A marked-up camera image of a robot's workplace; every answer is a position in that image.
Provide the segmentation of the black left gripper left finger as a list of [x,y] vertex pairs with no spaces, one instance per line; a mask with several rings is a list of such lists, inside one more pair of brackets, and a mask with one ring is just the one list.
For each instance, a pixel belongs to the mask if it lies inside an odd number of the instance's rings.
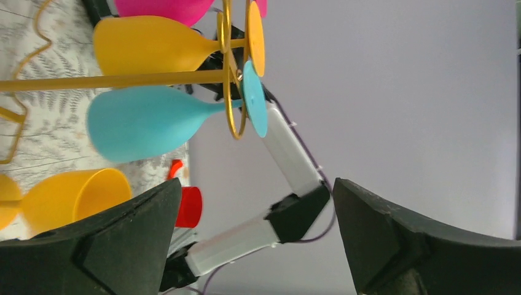
[[1,242],[1,293],[157,294],[180,201],[175,178],[81,221]]

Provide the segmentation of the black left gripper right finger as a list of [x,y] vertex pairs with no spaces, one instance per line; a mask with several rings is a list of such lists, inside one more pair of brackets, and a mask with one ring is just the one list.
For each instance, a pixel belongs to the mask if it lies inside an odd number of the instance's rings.
[[436,221],[347,179],[332,195],[358,294],[520,293],[520,242]]

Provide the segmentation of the yellow plastic wine glass front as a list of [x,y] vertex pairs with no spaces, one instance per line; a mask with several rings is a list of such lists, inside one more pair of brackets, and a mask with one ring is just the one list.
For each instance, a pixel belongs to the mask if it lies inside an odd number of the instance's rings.
[[1,229],[21,215],[31,235],[37,235],[120,205],[132,196],[127,177],[115,168],[59,173],[40,181],[26,194],[2,174]]

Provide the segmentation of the yellow plastic wine glass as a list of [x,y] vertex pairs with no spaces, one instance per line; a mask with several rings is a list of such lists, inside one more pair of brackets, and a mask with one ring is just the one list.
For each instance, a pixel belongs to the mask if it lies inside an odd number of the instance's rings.
[[258,76],[265,74],[265,43],[262,17],[265,1],[249,1],[246,10],[246,36],[232,39],[231,2],[223,1],[217,13],[217,39],[207,39],[170,18],[150,18],[155,24],[165,21],[163,28],[146,25],[136,29],[111,28],[105,18],[97,23],[93,33],[94,53],[102,73],[110,75],[152,74],[196,71],[214,52],[226,53],[246,48]]
[[1,229],[21,215],[31,235],[37,235],[120,205],[132,196],[127,177],[115,168],[59,173],[40,181],[26,194],[2,174]]

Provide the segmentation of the blue plastic wine glass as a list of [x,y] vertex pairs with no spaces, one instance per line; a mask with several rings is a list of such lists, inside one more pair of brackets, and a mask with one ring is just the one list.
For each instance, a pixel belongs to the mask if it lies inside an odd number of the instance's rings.
[[168,86],[121,88],[92,100],[86,128],[97,153],[126,163],[179,148],[222,111],[225,103],[208,103]]

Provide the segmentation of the gold wire wine glass rack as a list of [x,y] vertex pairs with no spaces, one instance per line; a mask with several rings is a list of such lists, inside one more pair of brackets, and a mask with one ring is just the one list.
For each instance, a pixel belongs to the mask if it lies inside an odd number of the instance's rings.
[[196,71],[152,74],[30,79],[1,82],[2,92],[24,92],[66,89],[101,89],[101,93],[139,86],[168,86],[208,103],[225,103],[232,136],[240,139],[244,126],[235,126],[233,109],[241,108],[242,120],[250,119],[260,135],[260,122],[265,116],[259,106],[262,90],[260,76],[251,63],[246,48],[212,53]]

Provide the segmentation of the magenta plastic wine glass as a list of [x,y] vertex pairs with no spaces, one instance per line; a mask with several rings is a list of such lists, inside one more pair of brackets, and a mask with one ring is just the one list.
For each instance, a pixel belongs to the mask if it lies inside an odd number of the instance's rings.
[[213,5],[213,1],[115,1],[119,17],[110,21],[111,28],[130,30],[149,25],[163,28],[165,21],[152,24],[149,19],[170,18],[185,25],[198,22]]

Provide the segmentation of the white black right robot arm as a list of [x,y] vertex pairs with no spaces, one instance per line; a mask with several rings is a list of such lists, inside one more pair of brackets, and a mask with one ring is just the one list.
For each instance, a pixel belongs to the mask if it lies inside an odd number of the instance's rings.
[[267,89],[259,94],[260,137],[270,153],[268,162],[278,167],[270,176],[265,159],[240,159],[216,155],[203,163],[194,155],[191,187],[182,193],[180,212],[204,201],[207,210],[219,213],[219,222],[242,212],[253,216],[207,239],[178,248],[166,260],[161,291],[189,287],[200,277],[211,278],[222,267],[262,249],[285,243],[305,243],[305,235],[327,205],[331,188],[294,123]]

